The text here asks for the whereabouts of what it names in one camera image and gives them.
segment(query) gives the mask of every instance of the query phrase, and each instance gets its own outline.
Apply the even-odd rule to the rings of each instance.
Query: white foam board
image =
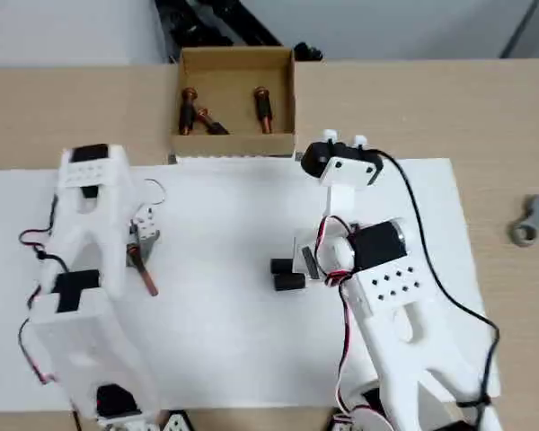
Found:
[[[430,254],[446,287],[482,312],[471,247],[455,176],[445,159],[407,160],[427,231]],[[162,236],[148,262],[160,290],[147,295],[133,269],[119,318],[159,383],[165,408],[331,406],[343,321],[335,289],[276,293],[271,258],[289,257],[297,228],[316,227],[326,190],[299,163],[284,159],[182,159],[136,168],[162,182],[167,200],[156,209]],[[40,264],[17,242],[20,231],[47,223],[55,171],[0,171],[0,410],[69,409],[56,384],[42,387],[16,344],[26,297]],[[396,216],[411,224],[402,184],[386,166],[376,185],[357,195],[365,223]],[[482,369],[490,333],[443,305],[455,340]],[[354,325],[344,387],[376,378]],[[27,345],[49,369],[47,353],[28,332]],[[497,371],[490,387],[499,393]]]

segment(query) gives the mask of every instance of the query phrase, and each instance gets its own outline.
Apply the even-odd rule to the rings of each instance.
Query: cardboard box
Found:
[[[176,155],[291,155],[295,145],[294,57],[289,48],[185,48],[181,53],[172,128]],[[263,135],[253,90],[269,90],[273,133]],[[208,108],[230,135],[208,135],[194,122],[189,136],[178,135],[181,91],[193,87],[195,103]]]

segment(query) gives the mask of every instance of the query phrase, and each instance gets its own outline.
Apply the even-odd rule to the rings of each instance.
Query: wrench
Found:
[[[535,243],[539,236],[539,195],[526,200],[525,216],[511,225],[509,236],[519,247],[529,247]]]

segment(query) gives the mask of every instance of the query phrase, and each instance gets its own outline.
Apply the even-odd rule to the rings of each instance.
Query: wooden table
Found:
[[[0,169],[54,168],[63,147],[123,144],[165,163],[174,66],[0,69]],[[399,157],[453,161],[486,307],[502,328],[497,402],[506,431],[539,429],[539,242],[508,241],[539,193],[539,60],[296,67],[298,148],[337,128]],[[197,431],[322,429],[326,409],[212,409]],[[0,430],[72,430],[66,413],[0,414]],[[96,429],[87,424],[86,429]]]

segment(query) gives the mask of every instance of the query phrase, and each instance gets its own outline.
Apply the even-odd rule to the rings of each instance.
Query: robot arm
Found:
[[[158,390],[113,302],[124,295],[127,265],[157,295],[144,260],[159,231],[137,196],[123,148],[65,151],[55,209],[49,240],[36,251],[44,263],[30,326],[82,416],[103,426],[138,424],[159,412]],[[87,268],[74,269],[84,255]]]
[[[300,231],[291,265],[279,259],[272,262],[272,272],[276,290],[302,288],[309,280],[327,284],[331,274],[343,275],[336,281],[379,376],[385,415],[397,431],[421,431],[418,397],[424,374],[439,376],[441,389],[455,400],[479,399],[481,376],[455,345],[436,301],[438,280],[423,250],[409,245],[402,219],[366,225],[353,214],[355,190],[374,185],[384,168],[384,153],[364,149],[364,141],[357,137],[347,146],[326,131],[323,142],[310,145],[301,164],[328,187],[323,221],[335,215],[348,220],[349,232],[340,227],[322,239],[321,227]],[[492,405],[480,411],[479,429],[501,430]],[[351,413],[358,426],[359,414]],[[467,419],[440,429],[476,428]]]

